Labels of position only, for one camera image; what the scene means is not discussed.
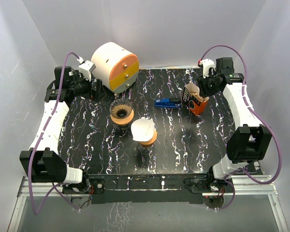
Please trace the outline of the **coffee filter packet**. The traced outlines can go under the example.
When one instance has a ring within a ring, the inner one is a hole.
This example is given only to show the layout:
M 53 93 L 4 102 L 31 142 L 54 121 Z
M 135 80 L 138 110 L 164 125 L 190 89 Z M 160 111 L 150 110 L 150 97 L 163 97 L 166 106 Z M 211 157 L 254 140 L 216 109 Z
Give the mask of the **coffee filter packet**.
M 200 95 L 200 88 L 193 82 L 184 86 L 181 101 L 194 115 L 200 115 L 206 108 L 209 97 Z

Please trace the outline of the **dark glass dripper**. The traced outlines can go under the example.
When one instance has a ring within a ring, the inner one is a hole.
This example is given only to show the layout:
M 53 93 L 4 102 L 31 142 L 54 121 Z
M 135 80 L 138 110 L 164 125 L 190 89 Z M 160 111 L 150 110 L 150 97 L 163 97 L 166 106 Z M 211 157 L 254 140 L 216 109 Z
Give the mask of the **dark glass dripper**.
M 125 99 L 118 99 L 110 105 L 110 115 L 116 119 L 127 118 L 132 113 L 132 104 Z

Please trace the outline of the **white paper coffee filter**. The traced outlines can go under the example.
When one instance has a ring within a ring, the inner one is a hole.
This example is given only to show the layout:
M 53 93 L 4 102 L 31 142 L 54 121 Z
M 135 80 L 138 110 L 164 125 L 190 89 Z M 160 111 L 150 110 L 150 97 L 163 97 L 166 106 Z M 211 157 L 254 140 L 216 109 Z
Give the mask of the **white paper coffee filter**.
M 147 142 L 155 131 L 153 119 L 140 118 L 131 124 L 131 132 L 134 141 Z

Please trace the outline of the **glass carafe with brown band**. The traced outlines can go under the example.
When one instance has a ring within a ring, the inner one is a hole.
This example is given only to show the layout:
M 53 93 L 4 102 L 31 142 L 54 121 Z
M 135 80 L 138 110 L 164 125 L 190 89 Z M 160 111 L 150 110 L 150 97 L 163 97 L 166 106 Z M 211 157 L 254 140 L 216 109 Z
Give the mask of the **glass carafe with brown band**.
M 139 144 L 138 145 L 138 154 L 141 156 L 141 157 L 144 157 L 144 158 L 148 158 L 150 156 L 153 156 L 155 153 L 155 146 L 154 145 L 141 145 Z

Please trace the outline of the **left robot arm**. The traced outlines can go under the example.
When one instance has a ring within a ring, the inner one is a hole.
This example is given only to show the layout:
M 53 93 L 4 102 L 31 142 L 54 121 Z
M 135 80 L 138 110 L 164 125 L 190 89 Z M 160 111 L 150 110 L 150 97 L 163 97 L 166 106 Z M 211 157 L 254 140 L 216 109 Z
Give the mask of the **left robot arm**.
M 21 151 L 20 162 L 33 183 L 73 184 L 80 193 L 89 190 L 90 181 L 83 170 L 70 167 L 58 155 L 58 142 L 65 117 L 75 97 L 92 97 L 95 65 L 86 61 L 75 70 L 70 66 L 54 69 L 55 80 L 46 89 L 43 117 L 36 137 L 27 151 Z

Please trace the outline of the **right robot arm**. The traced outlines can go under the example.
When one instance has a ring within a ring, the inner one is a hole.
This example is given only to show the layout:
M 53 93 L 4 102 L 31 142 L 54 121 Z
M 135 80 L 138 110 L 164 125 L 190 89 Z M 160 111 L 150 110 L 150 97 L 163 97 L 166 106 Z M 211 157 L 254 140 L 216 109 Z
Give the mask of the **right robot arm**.
M 200 94 L 210 97 L 219 92 L 227 100 L 235 124 L 235 132 L 226 145 L 226 155 L 211 167 L 206 187 L 216 192 L 223 186 L 223 179 L 250 163 L 264 159 L 272 135 L 263 123 L 254 116 L 251 103 L 245 94 L 244 75 L 236 73 L 232 58 L 200 60 L 202 75 L 197 83 Z

